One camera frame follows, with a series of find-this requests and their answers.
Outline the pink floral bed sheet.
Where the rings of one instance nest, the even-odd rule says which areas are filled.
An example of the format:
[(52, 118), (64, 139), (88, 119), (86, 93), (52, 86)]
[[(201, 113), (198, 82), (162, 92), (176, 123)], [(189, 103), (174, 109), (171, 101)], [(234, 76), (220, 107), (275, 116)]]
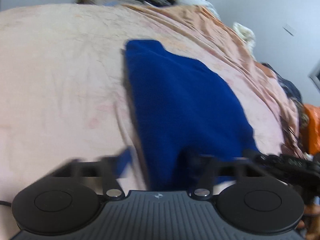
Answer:
[(1, 13), (1, 198), (70, 157), (138, 146), (121, 50), (152, 25), (126, 6)]

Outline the orange bag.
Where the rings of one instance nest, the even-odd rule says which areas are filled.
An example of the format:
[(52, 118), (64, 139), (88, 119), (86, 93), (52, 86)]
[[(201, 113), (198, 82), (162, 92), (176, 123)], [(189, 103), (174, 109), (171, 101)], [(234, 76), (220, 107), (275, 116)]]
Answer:
[(307, 127), (303, 130), (303, 145), (306, 152), (310, 155), (316, 155), (319, 152), (319, 126), (320, 111), (319, 107), (305, 104), (304, 112), (309, 118)]

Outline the blue knit sweater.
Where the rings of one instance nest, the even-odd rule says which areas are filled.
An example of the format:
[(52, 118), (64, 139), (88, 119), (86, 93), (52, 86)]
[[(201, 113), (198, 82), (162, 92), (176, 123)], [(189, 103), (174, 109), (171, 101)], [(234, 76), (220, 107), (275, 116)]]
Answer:
[(190, 189), (201, 157), (232, 160), (257, 148), (240, 101), (199, 60), (155, 40), (131, 40), (125, 62), (151, 190)]

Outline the cream fluffy blanket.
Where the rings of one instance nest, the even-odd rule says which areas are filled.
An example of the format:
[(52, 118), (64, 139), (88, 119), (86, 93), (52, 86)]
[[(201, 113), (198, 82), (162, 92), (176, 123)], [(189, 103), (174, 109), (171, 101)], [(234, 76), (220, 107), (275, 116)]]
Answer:
[(242, 41), (244, 42), (244, 44), (246, 46), (246, 49), (248, 50), (250, 55), (255, 60), (253, 50), (255, 48), (256, 38), (255, 38), (254, 32), (251, 29), (249, 29), (248, 27), (245, 27), (238, 22), (233, 23), (232, 29), (242, 39)]

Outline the white quilt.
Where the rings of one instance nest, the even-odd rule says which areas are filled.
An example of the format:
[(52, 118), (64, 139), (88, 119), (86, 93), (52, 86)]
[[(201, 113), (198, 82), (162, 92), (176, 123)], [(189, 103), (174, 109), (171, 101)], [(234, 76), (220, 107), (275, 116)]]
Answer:
[(215, 7), (207, 0), (176, 0), (177, 5), (199, 5), (206, 7), (218, 20), (221, 20)]

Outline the dark clothes pile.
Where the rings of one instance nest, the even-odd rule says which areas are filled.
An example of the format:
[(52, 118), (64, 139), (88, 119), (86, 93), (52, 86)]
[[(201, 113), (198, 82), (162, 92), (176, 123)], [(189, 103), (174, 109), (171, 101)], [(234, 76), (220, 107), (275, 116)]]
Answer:
[(176, 4), (175, 0), (139, 0), (144, 5), (153, 7), (170, 7)]

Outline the dark patterned cloth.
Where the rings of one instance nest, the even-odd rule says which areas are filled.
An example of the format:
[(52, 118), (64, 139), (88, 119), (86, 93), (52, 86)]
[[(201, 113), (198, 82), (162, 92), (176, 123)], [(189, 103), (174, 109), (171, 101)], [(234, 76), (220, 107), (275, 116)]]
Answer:
[[(278, 83), (280, 87), (284, 90), (286, 96), (288, 99), (292, 100), (293, 103), (296, 106), (296, 109), (298, 111), (298, 124), (299, 124), (299, 132), (306, 128), (309, 124), (309, 117), (304, 111), (304, 106), (302, 102), (302, 96), (298, 88), (289, 80), (284, 79), (281, 77), (268, 63), (262, 63), (263, 66), (267, 67), (268, 69), (272, 70), (278, 79)], [(284, 119), (282, 115), (280, 115), (280, 122), (281, 126), (283, 128), (284, 134), (286, 136), (293, 135), (295, 139), (298, 141), (298, 143), (302, 142), (302, 136), (299, 133), (299, 136), (295, 136), (293, 133), (293, 130), (289, 127), (289, 123)]]

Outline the orange blanket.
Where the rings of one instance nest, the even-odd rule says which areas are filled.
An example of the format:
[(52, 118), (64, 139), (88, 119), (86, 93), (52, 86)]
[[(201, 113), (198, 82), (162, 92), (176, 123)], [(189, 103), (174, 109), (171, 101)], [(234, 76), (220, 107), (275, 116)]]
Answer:
[(261, 152), (303, 157), (296, 138), (297, 107), (274, 72), (253, 59), (235, 31), (199, 5), (127, 8), (152, 25), (147, 38), (161, 42), (174, 54), (201, 61), (228, 83), (254, 129)]

